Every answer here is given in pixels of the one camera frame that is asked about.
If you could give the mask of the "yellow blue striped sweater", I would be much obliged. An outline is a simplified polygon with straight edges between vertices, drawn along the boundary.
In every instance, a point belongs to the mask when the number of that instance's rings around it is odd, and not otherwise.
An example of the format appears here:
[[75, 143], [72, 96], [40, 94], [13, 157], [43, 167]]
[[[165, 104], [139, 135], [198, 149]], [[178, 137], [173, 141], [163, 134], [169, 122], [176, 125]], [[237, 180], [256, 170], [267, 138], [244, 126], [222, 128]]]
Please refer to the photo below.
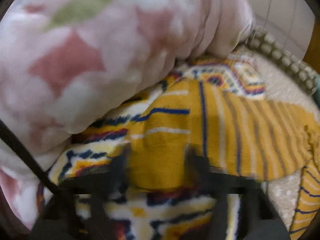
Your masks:
[[129, 130], [128, 177], [138, 188], [186, 184], [184, 149], [209, 166], [260, 181], [302, 172], [290, 236], [298, 239], [319, 209], [319, 124], [299, 106], [251, 100], [197, 80], [181, 80], [151, 103]]

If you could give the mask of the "colourful geometric patterned blanket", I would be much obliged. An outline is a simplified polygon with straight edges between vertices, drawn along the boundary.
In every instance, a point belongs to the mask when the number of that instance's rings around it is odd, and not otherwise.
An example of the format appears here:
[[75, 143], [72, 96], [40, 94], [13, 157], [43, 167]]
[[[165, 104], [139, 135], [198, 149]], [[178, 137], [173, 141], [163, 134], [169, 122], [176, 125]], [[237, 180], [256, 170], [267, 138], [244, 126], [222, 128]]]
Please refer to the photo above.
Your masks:
[[[209, 57], [183, 63], [161, 82], [139, 92], [86, 131], [72, 136], [70, 145], [50, 168], [50, 179], [60, 183], [67, 177], [83, 176], [106, 165], [109, 153], [125, 141], [131, 126], [144, 112], [154, 109], [157, 98], [185, 97], [186, 89], [173, 87], [182, 79], [207, 82], [254, 100], [265, 98], [264, 83], [251, 56], [236, 53], [224, 60]], [[185, 232], [199, 232], [211, 217], [214, 204], [212, 197], [198, 189], [139, 192], [122, 184], [105, 208], [117, 239], [179, 239]]]

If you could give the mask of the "beige heart quilted bedspread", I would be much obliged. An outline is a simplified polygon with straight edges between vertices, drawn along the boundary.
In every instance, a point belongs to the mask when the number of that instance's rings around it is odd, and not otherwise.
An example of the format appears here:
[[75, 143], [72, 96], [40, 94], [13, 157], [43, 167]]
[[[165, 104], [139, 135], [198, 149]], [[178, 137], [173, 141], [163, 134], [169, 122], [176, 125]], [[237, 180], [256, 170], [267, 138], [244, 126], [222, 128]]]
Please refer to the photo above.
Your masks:
[[289, 139], [304, 146], [306, 160], [283, 178], [263, 184], [287, 230], [298, 237], [319, 222], [319, 110], [311, 97], [273, 62], [246, 48], [227, 57], [239, 80], [249, 88], [258, 82], [261, 95], [272, 101], [291, 133]]

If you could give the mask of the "pink floral fleece blanket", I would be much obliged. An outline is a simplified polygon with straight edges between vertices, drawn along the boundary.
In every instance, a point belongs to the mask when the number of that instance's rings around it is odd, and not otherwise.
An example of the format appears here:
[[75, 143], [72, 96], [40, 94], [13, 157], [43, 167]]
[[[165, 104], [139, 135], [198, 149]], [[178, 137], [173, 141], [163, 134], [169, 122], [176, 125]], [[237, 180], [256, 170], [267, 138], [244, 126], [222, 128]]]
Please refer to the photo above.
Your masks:
[[254, 25], [248, 0], [14, 0], [1, 20], [1, 120], [45, 180], [72, 135], [176, 60], [227, 56]]

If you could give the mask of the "olive hedgehog bolster pillow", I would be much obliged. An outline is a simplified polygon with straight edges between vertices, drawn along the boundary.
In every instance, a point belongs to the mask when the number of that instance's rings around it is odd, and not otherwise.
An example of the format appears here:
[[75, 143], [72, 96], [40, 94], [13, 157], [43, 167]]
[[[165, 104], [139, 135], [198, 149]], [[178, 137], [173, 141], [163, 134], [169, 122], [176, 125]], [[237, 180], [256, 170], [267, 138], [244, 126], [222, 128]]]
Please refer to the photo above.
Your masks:
[[246, 40], [249, 49], [277, 65], [306, 94], [313, 95], [318, 87], [317, 72], [306, 62], [281, 48], [275, 37], [261, 26], [255, 27]]

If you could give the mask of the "pale pink wardrobe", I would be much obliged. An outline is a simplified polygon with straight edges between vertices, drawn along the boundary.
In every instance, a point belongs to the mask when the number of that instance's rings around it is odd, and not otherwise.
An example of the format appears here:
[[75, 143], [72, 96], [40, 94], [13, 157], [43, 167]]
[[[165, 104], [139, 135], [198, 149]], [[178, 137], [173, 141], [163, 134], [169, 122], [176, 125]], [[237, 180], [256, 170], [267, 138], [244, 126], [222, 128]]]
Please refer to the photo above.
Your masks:
[[303, 59], [309, 46], [315, 16], [304, 0], [248, 0], [256, 23], [280, 46]]

